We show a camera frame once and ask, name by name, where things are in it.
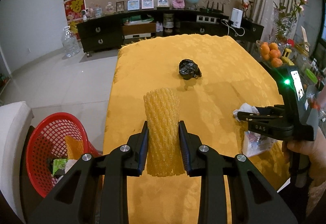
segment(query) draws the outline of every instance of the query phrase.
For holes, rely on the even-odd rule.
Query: picture frame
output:
[[[154,8],[154,0],[141,0],[141,9]]]
[[[157,7],[158,8],[169,8],[170,0],[157,0]]]
[[[128,0],[128,11],[130,10],[139,10],[140,1],[139,0]]]
[[[116,11],[124,11],[124,1],[115,3]]]

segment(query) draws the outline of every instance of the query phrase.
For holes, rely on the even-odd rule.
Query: glass bowl of oranges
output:
[[[262,41],[256,41],[258,51],[261,55],[261,58],[265,63],[274,68],[278,68],[283,65],[281,57],[281,51],[278,49],[276,43],[267,43]]]

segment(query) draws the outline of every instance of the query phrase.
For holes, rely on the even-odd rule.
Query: crumpled black bag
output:
[[[185,80],[189,80],[191,78],[198,79],[199,77],[202,76],[202,73],[201,73],[198,65],[190,59],[184,59],[180,62],[179,74]]]

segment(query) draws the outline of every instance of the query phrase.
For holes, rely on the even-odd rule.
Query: yellow foam fruit net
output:
[[[84,152],[84,144],[82,140],[74,139],[67,135],[65,136],[68,160],[79,160]]]
[[[144,103],[149,130],[147,173],[158,177],[185,173],[178,135],[179,98],[162,88],[144,95]]]

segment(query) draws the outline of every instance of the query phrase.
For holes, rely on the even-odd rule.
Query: white modem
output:
[[[235,27],[235,28],[240,28],[241,20],[242,20],[242,10],[233,8],[232,14],[231,14],[231,19],[230,19],[230,21],[233,22],[233,24],[231,24],[231,26]]]

